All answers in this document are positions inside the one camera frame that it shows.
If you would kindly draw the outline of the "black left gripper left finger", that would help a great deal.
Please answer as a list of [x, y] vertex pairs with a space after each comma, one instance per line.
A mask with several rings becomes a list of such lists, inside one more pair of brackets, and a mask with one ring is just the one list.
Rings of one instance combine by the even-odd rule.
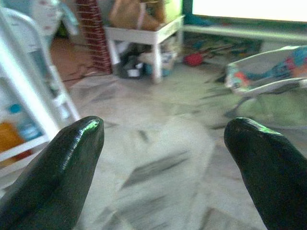
[[104, 139], [97, 116], [63, 128], [0, 199], [0, 230], [73, 230]]

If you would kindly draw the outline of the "colourful baby bouncer seat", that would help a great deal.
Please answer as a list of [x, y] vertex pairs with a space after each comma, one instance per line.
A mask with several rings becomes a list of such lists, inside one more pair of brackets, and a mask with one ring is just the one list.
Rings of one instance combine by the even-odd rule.
[[228, 64], [225, 71], [225, 86], [241, 96], [225, 113], [233, 117], [241, 104], [259, 95], [307, 88], [307, 45], [262, 52]]

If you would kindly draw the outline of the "red toy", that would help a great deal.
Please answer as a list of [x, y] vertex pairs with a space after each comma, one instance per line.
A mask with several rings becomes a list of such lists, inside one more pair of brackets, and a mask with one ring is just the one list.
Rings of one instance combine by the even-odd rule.
[[199, 53], [190, 54], [184, 57], [184, 63], [190, 67], [199, 66], [203, 63], [203, 56]]

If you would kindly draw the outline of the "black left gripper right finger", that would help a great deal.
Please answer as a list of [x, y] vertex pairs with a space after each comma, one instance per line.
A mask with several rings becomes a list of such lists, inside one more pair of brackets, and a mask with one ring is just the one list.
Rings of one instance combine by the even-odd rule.
[[307, 230], [307, 158], [282, 134], [244, 117], [224, 143], [267, 230]]

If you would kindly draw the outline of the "black box with white label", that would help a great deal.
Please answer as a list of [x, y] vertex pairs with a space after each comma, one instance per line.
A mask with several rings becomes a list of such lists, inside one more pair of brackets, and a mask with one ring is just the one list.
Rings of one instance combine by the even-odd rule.
[[143, 74], [143, 63], [128, 62], [123, 65], [121, 62], [113, 66], [114, 73], [123, 79], [140, 79]]

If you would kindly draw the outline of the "clear blue-capped water bottle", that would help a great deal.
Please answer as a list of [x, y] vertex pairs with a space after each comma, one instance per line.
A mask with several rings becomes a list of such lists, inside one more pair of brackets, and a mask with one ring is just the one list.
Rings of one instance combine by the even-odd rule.
[[33, 140], [42, 135], [40, 128], [19, 104], [15, 103], [10, 105], [8, 111], [13, 124], [17, 128], [18, 134], [25, 141]]

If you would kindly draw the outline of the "red woven basket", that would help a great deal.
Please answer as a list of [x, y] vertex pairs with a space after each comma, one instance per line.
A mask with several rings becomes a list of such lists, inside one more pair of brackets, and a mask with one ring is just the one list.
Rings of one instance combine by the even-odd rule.
[[75, 0], [75, 2], [93, 67], [104, 74], [111, 74], [112, 64], [97, 0]]

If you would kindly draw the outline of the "brown bag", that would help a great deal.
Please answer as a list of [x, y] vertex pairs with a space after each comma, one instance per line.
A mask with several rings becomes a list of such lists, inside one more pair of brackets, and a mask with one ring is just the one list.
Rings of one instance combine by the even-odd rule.
[[108, 19], [116, 28], [157, 31], [165, 23], [164, 0], [115, 0]]

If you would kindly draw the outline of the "white metal folding chair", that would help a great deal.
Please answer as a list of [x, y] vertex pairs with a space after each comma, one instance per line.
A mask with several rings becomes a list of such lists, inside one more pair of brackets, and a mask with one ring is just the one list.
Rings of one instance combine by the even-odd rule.
[[32, 151], [32, 155], [0, 168], [0, 187], [12, 183], [61, 128], [79, 119], [36, 22], [0, 6], [0, 123], [15, 127], [8, 111], [12, 104], [23, 108], [42, 135], [0, 153], [3, 161]]

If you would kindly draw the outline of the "orange juice bottle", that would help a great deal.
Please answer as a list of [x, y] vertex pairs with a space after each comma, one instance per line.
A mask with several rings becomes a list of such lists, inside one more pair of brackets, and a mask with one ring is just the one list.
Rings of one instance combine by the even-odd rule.
[[[16, 128], [9, 122], [0, 123], [0, 153], [24, 144], [25, 140], [19, 136]], [[16, 156], [12, 156], [7, 160], [0, 161], [0, 168], [6, 167], [15, 163], [21, 159], [24, 159], [32, 155], [31, 150], [27, 150], [19, 153]]]

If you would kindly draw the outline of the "white wooden table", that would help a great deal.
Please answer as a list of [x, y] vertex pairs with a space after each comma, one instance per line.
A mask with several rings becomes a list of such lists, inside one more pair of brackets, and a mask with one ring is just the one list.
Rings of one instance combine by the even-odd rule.
[[152, 82], [162, 81], [162, 57], [160, 44], [173, 34], [177, 34], [179, 44], [183, 42], [184, 15], [162, 26], [157, 31], [133, 30], [104, 26], [108, 50], [110, 53], [111, 67], [114, 73], [119, 73], [120, 58], [116, 41], [150, 45], [153, 52]]

